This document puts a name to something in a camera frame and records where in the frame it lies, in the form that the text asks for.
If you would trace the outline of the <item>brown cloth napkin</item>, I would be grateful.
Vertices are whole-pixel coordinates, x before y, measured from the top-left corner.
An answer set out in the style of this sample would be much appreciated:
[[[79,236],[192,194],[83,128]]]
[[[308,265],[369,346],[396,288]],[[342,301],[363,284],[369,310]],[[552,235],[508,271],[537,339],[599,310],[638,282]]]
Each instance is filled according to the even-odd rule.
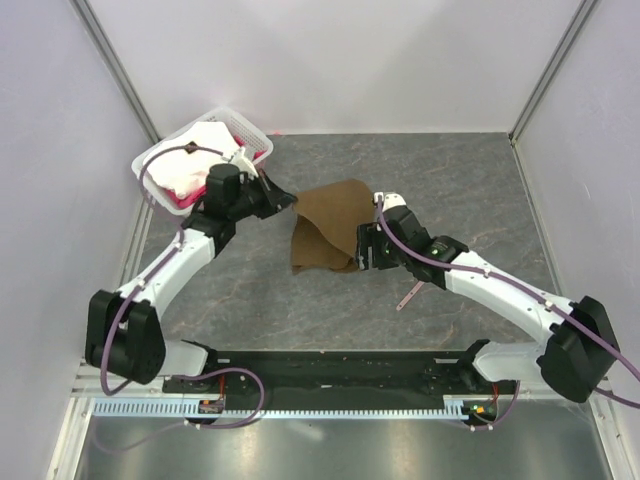
[[[347,179],[297,194],[291,239],[291,270],[358,270],[357,228],[373,220],[372,192],[362,181]]]

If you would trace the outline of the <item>knife with pink handle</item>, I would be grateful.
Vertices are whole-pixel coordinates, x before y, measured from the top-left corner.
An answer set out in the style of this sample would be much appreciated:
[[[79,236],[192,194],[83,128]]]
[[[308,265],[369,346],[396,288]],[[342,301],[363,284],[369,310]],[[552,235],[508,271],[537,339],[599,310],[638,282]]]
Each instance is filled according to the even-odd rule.
[[[402,309],[404,309],[408,305],[408,303],[419,293],[423,285],[423,282],[418,281],[396,305],[396,310],[401,311]]]

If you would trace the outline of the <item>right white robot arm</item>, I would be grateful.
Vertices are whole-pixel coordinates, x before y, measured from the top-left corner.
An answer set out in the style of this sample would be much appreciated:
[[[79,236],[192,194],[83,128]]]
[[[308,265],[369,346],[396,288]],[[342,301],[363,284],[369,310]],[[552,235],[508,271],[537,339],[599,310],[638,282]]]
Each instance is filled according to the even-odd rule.
[[[415,279],[464,296],[524,331],[527,343],[480,340],[466,352],[458,381],[483,392],[500,381],[543,382],[561,397],[586,402],[615,362],[619,344],[605,307],[535,288],[496,268],[464,243],[431,236],[406,205],[384,208],[356,234],[362,270],[403,267]]]

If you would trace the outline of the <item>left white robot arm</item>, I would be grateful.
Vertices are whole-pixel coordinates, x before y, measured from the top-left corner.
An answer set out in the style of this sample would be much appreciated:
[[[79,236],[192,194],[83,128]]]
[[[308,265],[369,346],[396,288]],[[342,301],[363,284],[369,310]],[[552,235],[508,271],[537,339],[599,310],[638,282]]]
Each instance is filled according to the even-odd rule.
[[[219,382],[207,360],[209,347],[195,341],[168,341],[161,319],[176,295],[211,263],[236,233],[241,220],[269,218],[296,197],[264,172],[251,175],[231,165],[211,168],[205,193],[180,223],[164,252],[142,273],[114,292],[100,290],[89,301],[85,361],[126,382],[146,385],[159,376],[183,377],[198,393]]]

